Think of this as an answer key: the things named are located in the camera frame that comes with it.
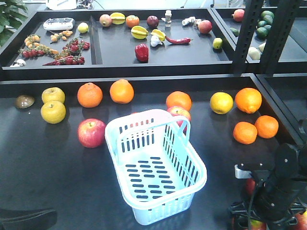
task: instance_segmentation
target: red chili pepper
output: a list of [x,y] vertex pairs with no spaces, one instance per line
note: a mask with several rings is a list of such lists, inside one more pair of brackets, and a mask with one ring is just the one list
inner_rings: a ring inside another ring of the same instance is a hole
[[134,49],[135,56],[140,62],[148,62],[149,49],[146,44],[137,45]]
[[181,39],[171,39],[167,36],[165,36],[165,39],[175,45],[180,45],[180,44],[188,44],[192,39],[189,37],[181,38]]

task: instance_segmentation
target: small orange fruit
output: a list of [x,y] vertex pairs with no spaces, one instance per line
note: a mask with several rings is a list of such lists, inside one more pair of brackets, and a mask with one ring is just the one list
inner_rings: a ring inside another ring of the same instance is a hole
[[241,121],[236,124],[233,131],[233,136],[236,141],[249,145],[255,142],[257,137],[257,129],[253,124]]
[[258,117],[255,122],[255,127],[257,128],[259,137],[272,138],[277,134],[279,125],[274,117],[263,115]]
[[117,80],[111,85],[110,96],[116,103],[128,104],[134,97],[133,86],[126,79]]
[[239,110],[253,114],[261,106],[261,93],[253,88],[243,88],[236,94],[235,102]]
[[102,90],[91,82],[82,85],[77,94],[78,102],[85,108],[98,106],[102,101],[102,97]]
[[166,106],[168,108],[173,106],[180,106],[185,110],[190,111],[192,107],[192,100],[187,93],[175,91],[169,94],[166,98]]

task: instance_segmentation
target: black tray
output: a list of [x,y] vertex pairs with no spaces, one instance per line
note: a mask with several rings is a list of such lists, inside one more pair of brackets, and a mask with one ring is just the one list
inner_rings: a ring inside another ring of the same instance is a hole
[[258,75],[263,86],[270,91],[270,95],[278,104],[289,122],[300,137],[307,141],[307,74],[274,74],[273,76]]
[[[109,79],[27,80],[0,82],[0,207],[32,210],[52,207],[58,221],[51,229],[108,230],[192,230],[230,229],[227,208],[240,201],[244,180],[235,178],[238,163],[273,164],[273,152],[284,142],[301,144],[301,139],[253,74],[160,76],[127,78],[135,89],[129,104],[116,104],[108,94]],[[92,109],[77,101],[78,88],[85,82],[99,85],[104,98]],[[41,93],[58,86],[66,93],[67,116],[56,125],[47,124],[40,115]],[[254,87],[263,96],[256,113],[245,114],[236,106],[226,115],[210,109],[210,97],[224,91],[233,97],[244,87]],[[109,121],[132,112],[166,109],[165,99],[175,90],[190,94],[193,106],[190,142],[206,164],[208,181],[198,191],[189,210],[149,226],[134,219],[122,198],[106,144],[86,149],[77,139],[78,124],[86,118]],[[33,95],[33,106],[20,110],[15,98]],[[236,142],[232,136],[239,121],[255,122],[260,115],[279,121],[276,137],[257,138],[251,145]]]
[[[263,7],[262,11],[269,10],[275,12],[277,7]],[[233,35],[230,27],[240,30],[241,23],[237,23],[232,18],[232,14],[236,8],[213,8],[212,9],[220,23],[228,32],[232,41],[236,44],[238,38]],[[307,45],[306,36],[303,35],[306,28],[306,15],[307,8],[300,7],[297,18],[295,19],[294,26],[287,38],[286,44],[279,59],[278,67],[275,73],[288,73],[288,72],[304,72],[306,71],[307,64]],[[250,46],[258,48],[259,45],[265,43],[266,39],[259,39],[254,32]],[[257,65],[259,60],[252,60],[247,56],[248,69],[247,72],[257,72]]]
[[[189,45],[171,45],[168,41],[163,46],[150,47],[149,35],[139,40],[132,37],[130,29],[125,25],[111,25],[103,28],[99,23],[102,14],[111,14],[114,11],[37,11],[23,24],[11,37],[6,46],[0,50],[0,65],[3,68],[1,80],[38,80],[38,79],[72,79],[72,78],[100,78],[100,77],[136,77],[161,75],[196,75],[230,73],[231,58],[234,53],[233,43],[228,33],[216,20],[211,9],[174,9],[172,10],[172,23],[170,28],[160,20],[158,29],[167,36],[180,39],[190,37],[193,41]],[[140,25],[148,28],[146,19],[156,15],[159,19],[165,16],[165,10],[120,10],[124,15],[137,15]],[[39,57],[26,60],[27,65],[20,68],[9,67],[20,58],[18,50],[24,46],[24,39],[29,34],[41,36],[41,43],[56,50],[61,50],[67,42],[59,41],[50,44],[52,33],[43,29],[43,22],[48,18],[59,17],[74,18],[76,26],[74,34],[68,39],[82,36],[91,43],[91,49],[83,51],[85,65],[80,66],[42,66],[53,59]],[[181,21],[195,16],[210,20],[213,29],[208,35],[200,34],[193,26],[182,26]],[[88,33],[79,34],[77,26],[80,22],[87,22]],[[223,39],[223,49],[215,51],[212,42],[216,37]],[[150,47],[148,63],[139,63],[135,57],[134,48],[140,43]]]

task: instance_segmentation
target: white device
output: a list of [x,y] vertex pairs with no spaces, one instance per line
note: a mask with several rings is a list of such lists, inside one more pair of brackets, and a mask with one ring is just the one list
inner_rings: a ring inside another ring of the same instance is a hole
[[77,8],[76,0],[46,0],[46,6],[51,10],[73,10]]
[[73,18],[49,18],[44,22],[45,30],[71,30],[75,25]]

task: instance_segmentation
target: plastic basket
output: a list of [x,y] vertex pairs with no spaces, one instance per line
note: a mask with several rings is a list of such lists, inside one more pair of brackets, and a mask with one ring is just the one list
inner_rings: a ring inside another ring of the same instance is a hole
[[161,109],[107,124],[106,142],[118,183],[138,223],[149,225],[188,209],[194,193],[205,185],[207,170],[189,133],[185,117]]

